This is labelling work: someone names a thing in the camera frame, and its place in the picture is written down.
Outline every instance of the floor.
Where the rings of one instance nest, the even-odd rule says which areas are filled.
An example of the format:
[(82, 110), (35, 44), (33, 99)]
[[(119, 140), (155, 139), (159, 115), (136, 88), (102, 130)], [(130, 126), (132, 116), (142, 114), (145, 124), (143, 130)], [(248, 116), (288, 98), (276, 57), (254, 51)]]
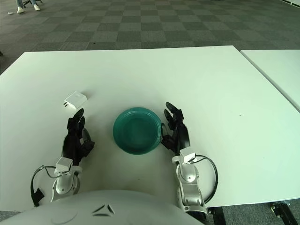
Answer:
[[(17, 15), (13, 0), (0, 0), (0, 74), (32, 51), (300, 49), (300, 8), (280, 0), (43, 0), (39, 5), (40, 12), (28, 4), (26, 13)], [(300, 223), (300, 200), (292, 200), (290, 208)], [(228, 225), (283, 224), (267, 203), (223, 210)], [(14, 214), (0, 211), (0, 221)]]

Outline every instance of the teal bowl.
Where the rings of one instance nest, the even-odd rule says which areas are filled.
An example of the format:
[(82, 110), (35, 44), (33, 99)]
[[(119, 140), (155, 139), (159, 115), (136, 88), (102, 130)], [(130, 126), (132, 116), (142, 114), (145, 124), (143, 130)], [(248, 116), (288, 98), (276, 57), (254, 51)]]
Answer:
[(160, 143), (161, 121), (149, 109), (136, 107), (122, 112), (113, 125), (116, 144), (125, 152), (141, 155)]

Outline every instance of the sneaker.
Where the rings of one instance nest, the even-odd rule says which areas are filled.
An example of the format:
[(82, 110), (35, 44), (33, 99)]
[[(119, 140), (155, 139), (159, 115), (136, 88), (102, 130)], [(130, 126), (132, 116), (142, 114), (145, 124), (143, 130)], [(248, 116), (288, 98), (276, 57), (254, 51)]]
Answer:
[(41, 10), (41, 9), (38, 7), (38, 5), (33, 5), (33, 7), (34, 7), (34, 9), (35, 9), (36, 11)]
[(22, 7), (18, 7), (17, 13), (23, 13), (23, 12), (25, 12), (24, 9)]

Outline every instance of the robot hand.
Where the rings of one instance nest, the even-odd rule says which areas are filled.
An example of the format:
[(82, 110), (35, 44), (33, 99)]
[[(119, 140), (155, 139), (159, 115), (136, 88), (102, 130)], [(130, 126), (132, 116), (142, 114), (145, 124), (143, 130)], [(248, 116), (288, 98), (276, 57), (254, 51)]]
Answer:
[(180, 155), (180, 150), (190, 146), (188, 129), (183, 123), (183, 114), (181, 109), (177, 109), (171, 103), (166, 102), (165, 104), (170, 110), (164, 110), (165, 117), (168, 120), (169, 129), (173, 131), (172, 136), (167, 133), (165, 124), (162, 124), (162, 144), (167, 148), (172, 150), (176, 156)]
[(73, 165), (79, 165), (83, 157), (87, 157), (94, 148), (88, 131), (84, 128), (84, 110), (80, 109), (67, 123), (68, 134), (62, 148), (62, 156), (73, 160)]
[(196, 159), (196, 153), (190, 147), (188, 129), (183, 123), (183, 114), (181, 109), (177, 109), (171, 103), (167, 102), (166, 107), (173, 116), (165, 109), (165, 117), (168, 120), (168, 126), (173, 131), (172, 136), (166, 131), (162, 124), (162, 144), (175, 153), (172, 162), (176, 164), (176, 177), (178, 180), (177, 199), (179, 207), (195, 217), (195, 214), (202, 214), (205, 217), (208, 210), (202, 198), (199, 189), (199, 172), (193, 164)]
[(84, 128), (84, 110), (80, 109), (67, 123), (68, 134), (62, 148), (62, 157), (56, 163), (57, 175), (52, 188), (52, 201), (74, 195), (79, 191), (78, 174), (82, 172), (79, 163), (94, 148), (88, 131)]

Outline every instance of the black cable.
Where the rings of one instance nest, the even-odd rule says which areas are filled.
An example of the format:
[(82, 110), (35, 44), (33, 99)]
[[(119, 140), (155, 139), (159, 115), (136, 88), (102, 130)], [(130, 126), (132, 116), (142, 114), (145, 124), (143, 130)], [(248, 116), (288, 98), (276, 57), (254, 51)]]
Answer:
[(214, 168), (214, 171), (215, 171), (215, 176), (216, 176), (215, 185), (214, 185), (214, 188), (213, 188), (212, 192), (210, 193), (210, 195), (207, 197), (207, 199), (204, 200), (204, 202), (205, 202), (205, 204), (206, 204), (206, 203), (208, 203), (208, 202), (213, 198), (213, 196), (215, 195), (215, 192), (216, 192), (216, 190), (217, 190), (217, 187), (218, 187), (218, 170), (217, 170), (217, 167), (216, 167), (215, 163), (214, 163), (210, 158), (208, 158), (208, 157), (206, 157), (206, 156), (203, 156), (203, 155), (196, 155), (196, 157), (202, 157), (202, 159), (197, 160), (197, 161), (195, 161), (195, 162), (192, 161), (192, 162), (191, 162), (192, 164), (194, 164), (194, 163), (199, 163), (199, 162), (201, 162), (202, 160), (207, 159), (207, 160), (211, 163), (211, 165), (212, 165), (212, 167)]
[(46, 172), (47, 172), (47, 175), (50, 177), (50, 178), (58, 178), (60, 177), (61, 175), (59, 176), (56, 176), (56, 177), (53, 177), (49, 174), (47, 168), (52, 168), (52, 169), (55, 169), (56, 167), (55, 166), (51, 166), (51, 165), (43, 165), (43, 166), (40, 166), (38, 169), (35, 170), (35, 172), (33, 173), (33, 176), (32, 176), (32, 179), (31, 179), (31, 184), (30, 184), (30, 192), (31, 192), (31, 198), (32, 198), (32, 201), (33, 201), (33, 204), (35, 207), (39, 206), (38, 202), (44, 197), (44, 194), (42, 193), (42, 191), (38, 188), (36, 192), (34, 192), (34, 189), (33, 189), (33, 180), (34, 180), (34, 177), (36, 176), (36, 174), (38, 172), (40, 172), (41, 170), (45, 169)]

